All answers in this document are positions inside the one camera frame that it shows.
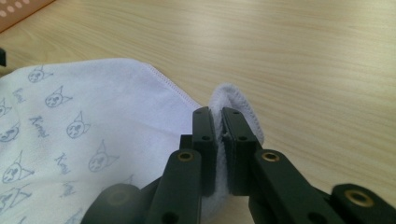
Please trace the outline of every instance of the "black plastic bracket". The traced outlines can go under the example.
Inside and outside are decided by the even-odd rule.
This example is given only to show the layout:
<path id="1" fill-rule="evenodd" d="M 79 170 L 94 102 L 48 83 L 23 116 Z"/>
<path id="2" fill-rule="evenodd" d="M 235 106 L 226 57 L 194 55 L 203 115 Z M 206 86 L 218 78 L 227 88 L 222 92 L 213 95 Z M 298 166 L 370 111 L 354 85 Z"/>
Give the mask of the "black plastic bracket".
<path id="1" fill-rule="evenodd" d="M 145 223 L 200 223 L 201 184 L 201 155 L 191 149 L 172 153 Z"/>
<path id="2" fill-rule="evenodd" d="M 0 49 L 0 65 L 4 67 L 7 66 L 7 55 L 6 55 L 6 51 L 3 49 Z"/>
<path id="3" fill-rule="evenodd" d="M 330 203 L 347 223 L 396 224 L 396 210 L 372 191 L 358 185 L 335 186 Z"/>
<path id="4" fill-rule="evenodd" d="M 158 178 L 142 189 L 134 185 L 116 184 L 103 190 L 81 224 L 144 224 L 160 180 Z"/>
<path id="5" fill-rule="evenodd" d="M 228 188 L 233 195 L 248 196 L 252 179 L 249 163 L 259 141 L 241 112 L 228 107 L 224 107 L 221 112 Z"/>
<path id="6" fill-rule="evenodd" d="M 345 223 L 282 153 L 257 150 L 251 167 L 277 223 Z"/>
<path id="7" fill-rule="evenodd" d="M 215 191 L 218 144 L 209 107 L 201 107 L 192 113 L 192 134 L 180 136 L 180 149 L 193 149 L 202 157 L 202 194 L 210 196 Z"/>

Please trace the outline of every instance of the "white cloth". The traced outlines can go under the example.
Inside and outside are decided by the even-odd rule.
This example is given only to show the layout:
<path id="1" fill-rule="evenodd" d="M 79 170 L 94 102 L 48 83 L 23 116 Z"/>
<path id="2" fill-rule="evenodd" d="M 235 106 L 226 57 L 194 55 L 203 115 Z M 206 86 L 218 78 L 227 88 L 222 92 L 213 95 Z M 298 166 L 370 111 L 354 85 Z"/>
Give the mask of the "white cloth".
<path id="1" fill-rule="evenodd" d="M 229 90 L 239 94 L 225 85 L 210 104 L 218 134 L 218 110 L 228 105 L 247 111 L 262 135 L 245 98 Z M 31 66 L 0 78 L 0 223 L 77 224 L 104 188 L 145 187 L 162 175 L 180 135 L 191 133 L 199 107 L 134 60 Z M 217 191 L 203 199 L 204 220 L 227 195 L 223 151 L 219 161 Z"/>

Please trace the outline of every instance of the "gray cat illustration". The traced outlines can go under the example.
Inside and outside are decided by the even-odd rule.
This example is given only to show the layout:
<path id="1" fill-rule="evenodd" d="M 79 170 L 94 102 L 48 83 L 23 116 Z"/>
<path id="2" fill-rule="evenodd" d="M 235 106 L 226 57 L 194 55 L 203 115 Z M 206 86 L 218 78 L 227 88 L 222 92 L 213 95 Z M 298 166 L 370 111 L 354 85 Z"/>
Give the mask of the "gray cat illustration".
<path id="1" fill-rule="evenodd" d="M 53 73 L 46 73 L 43 70 L 43 65 L 38 66 L 37 68 L 35 68 L 35 70 L 33 70 L 30 74 L 29 74 L 29 81 L 33 82 L 33 83 L 37 83 L 49 76 L 52 76 Z"/>
<path id="2" fill-rule="evenodd" d="M 91 172 L 96 173 L 111 165 L 118 158 L 119 157 L 107 155 L 105 142 L 102 141 L 102 144 L 99 146 L 96 154 L 91 157 L 91 160 L 88 163 L 88 168 Z"/>
<path id="3" fill-rule="evenodd" d="M 56 107 L 60 104 L 64 104 L 67 101 L 73 99 L 71 97 L 63 96 L 62 95 L 62 88 L 64 86 L 61 86 L 57 91 L 55 91 L 53 94 L 51 94 L 49 97 L 46 99 L 46 106 L 48 107 Z"/>
<path id="4" fill-rule="evenodd" d="M 9 142 L 14 140 L 20 132 L 20 124 L 17 123 L 7 131 L 0 133 L 0 142 Z"/>
<path id="5" fill-rule="evenodd" d="M 32 195 L 32 193 L 23 192 L 22 188 L 12 188 L 0 194 L 0 216 Z"/>
<path id="6" fill-rule="evenodd" d="M 20 156 L 14 161 L 14 163 L 8 166 L 7 170 L 3 174 L 3 183 L 12 183 L 35 173 L 34 171 L 29 171 L 22 168 L 21 157 L 22 152 L 20 153 Z"/>
<path id="7" fill-rule="evenodd" d="M 90 129 L 91 125 L 84 122 L 82 119 L 82 112 L 69 124 L 66 129 L 67 135 L 71 138 L 78 138 Z"/>

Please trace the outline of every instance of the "wooden table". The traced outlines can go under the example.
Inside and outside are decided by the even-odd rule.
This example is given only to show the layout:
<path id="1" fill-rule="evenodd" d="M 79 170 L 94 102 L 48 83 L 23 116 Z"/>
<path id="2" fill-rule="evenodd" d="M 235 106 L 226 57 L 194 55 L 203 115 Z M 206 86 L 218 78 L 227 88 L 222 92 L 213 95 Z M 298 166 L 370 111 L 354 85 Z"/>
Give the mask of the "wooden table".
<path id="1" fill-rule="evenodd" d="M 355 183 L 396 206 L 393 1 L 57 0 L 0 34 L 10 71 L 126 57 L 201 105 L 238 86 L 265 133 L 315 187 Z M 214 223 L 252 223 L 232 197 Z"/>

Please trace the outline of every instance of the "white towel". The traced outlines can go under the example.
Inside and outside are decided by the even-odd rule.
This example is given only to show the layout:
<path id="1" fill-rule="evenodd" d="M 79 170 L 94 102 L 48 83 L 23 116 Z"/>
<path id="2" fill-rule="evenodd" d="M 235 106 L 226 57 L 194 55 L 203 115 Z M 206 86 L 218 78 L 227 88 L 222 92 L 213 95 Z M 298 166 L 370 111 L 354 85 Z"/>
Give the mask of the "white towel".
<path id="1" fill-rule="evenodd" d="M 234 98 L 237 88 L 216 92 L 210 107 L 218 134 L 219 108 L 227 105 L 242 109 L 262 140 L 246 99 Z M 180 135 L 191 133 L 199 107 L 134 60 L 31 66 L 0 78 L 0 223 L 77 224 L 104 188 L 145 187 L 163 174 Z M 228 194 L 219 149 L 217 190 L 203 199 L 204 221 Z"/>

